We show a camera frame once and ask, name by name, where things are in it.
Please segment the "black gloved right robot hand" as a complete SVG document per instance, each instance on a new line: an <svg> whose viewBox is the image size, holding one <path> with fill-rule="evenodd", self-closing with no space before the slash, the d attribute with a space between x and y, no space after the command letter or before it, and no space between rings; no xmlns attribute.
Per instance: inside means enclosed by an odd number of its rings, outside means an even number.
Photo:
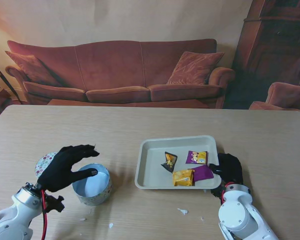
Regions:
<svg viewBox="0 0 300 240"><path fill-rule="evenodd" d="M239 159L229 153L217 155L219 165L209 163L209 169L227 183L243 184L243 170Z"/></svg>

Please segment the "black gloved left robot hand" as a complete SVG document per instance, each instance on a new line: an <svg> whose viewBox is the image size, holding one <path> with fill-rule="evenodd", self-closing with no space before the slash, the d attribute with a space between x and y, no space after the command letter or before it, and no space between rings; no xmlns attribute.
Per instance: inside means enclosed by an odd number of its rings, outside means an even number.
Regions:
<svg viewBox="0 0 300 240"><path fill-rule="evenodd" d="M95 146L89 144L61 148L38 178L38 189L55 193L72 183L97 175L98 170L95 168L73 172L72 167L82 159L99 155Z"/></svg>

